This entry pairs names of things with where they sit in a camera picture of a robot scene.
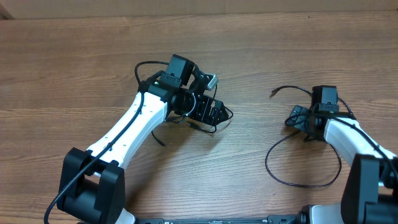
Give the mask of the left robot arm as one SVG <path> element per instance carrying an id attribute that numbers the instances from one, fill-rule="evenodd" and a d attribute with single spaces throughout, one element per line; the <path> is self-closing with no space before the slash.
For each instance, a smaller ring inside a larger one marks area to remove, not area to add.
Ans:
<path id="1" fill-rule="evenodd" d="M 222 101 L 204 94 L 216 91 L 218 77 L 182 56 L 172 55 L 165 70 L 137 82 L 137 95 L 121 119 L 87 150 L 74 147 L 65 156 L 45 223 L 53 207 L 83 223 L 139 223 L 125 208 L 125 171 L 148 135 L 165 121 L 190 118 L 199 129 L 197 123 L 216 128 L 233 117 Z"/>

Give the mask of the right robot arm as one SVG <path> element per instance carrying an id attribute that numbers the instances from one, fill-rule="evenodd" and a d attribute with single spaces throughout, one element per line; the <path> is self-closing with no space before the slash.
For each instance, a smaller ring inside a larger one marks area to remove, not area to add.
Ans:
<path id="1" fill-rule="evenodd" d="M 296 107 L 286 120 L 325 141 L 350 166 L 341 201 L 312 205 L 309 223 L 397 223 L 397 156 L 360 127 L 351 111 L 339 110 L 337 88 L 312 88 L 309 109 Z"/>

